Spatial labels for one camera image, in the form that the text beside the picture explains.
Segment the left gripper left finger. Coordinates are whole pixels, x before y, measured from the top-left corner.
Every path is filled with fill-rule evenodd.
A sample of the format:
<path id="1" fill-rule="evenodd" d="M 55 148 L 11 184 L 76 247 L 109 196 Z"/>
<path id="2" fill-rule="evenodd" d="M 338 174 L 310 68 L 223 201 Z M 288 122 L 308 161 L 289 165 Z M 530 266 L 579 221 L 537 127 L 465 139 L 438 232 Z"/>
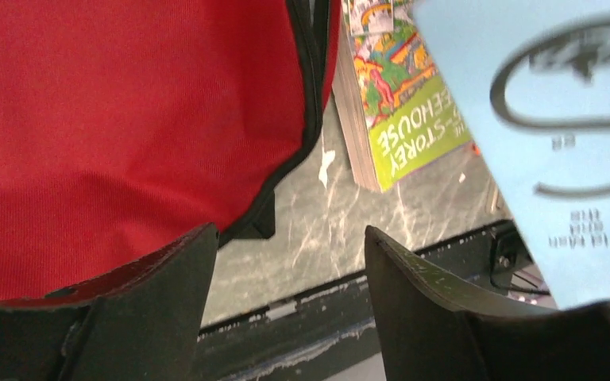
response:
<path id="1" fill-rule="evenodd" d="M 218 230 L 43 298 L 0 302 L 0 380 L 191 380 Z"/>

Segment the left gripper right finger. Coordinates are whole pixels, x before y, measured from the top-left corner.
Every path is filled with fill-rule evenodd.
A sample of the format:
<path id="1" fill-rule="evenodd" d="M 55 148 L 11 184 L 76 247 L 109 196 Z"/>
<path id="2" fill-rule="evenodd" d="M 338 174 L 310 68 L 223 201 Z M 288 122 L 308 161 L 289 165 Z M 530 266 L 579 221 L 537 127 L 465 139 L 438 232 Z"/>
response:
<path id="1" fill-rule="evenodd" d="M 389 380 L 610 380 L 610 301 L 552 310 L 485 290 L 365 230 Z"/>

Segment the red student backpack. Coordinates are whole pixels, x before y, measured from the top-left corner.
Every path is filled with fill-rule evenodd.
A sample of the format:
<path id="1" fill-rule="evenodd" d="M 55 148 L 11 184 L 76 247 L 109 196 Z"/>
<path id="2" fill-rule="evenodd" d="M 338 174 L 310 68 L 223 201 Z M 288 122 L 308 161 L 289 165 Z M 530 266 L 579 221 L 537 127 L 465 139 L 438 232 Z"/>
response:
<path id="1" fill-rule="evenodd" d="M 239 233 L 319 138 L 337 1 L 0 1 L 0 301 L 197 225 Z"/>

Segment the green storey treehouse book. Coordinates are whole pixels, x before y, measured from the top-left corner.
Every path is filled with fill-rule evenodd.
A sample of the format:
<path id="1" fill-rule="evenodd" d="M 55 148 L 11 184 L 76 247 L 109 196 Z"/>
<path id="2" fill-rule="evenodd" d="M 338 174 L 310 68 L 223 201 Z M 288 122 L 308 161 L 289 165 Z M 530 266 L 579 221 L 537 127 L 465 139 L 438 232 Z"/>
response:
<path id="1" fill-rule="evenodd" d="M 343 1 L 333 93 L 353 178 L 384 193 L 468 144 L 410 1 Z"/>

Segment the light blue notebook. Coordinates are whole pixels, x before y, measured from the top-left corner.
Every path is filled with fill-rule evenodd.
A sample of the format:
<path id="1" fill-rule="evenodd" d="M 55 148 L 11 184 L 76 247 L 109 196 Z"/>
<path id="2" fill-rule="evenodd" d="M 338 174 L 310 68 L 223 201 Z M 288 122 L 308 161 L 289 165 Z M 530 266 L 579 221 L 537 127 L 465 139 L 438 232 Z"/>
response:
<path id="1" fill-rule="evenodd" d="M 413 16 L 557 306 L 610 300 L 610 1 Z"/>

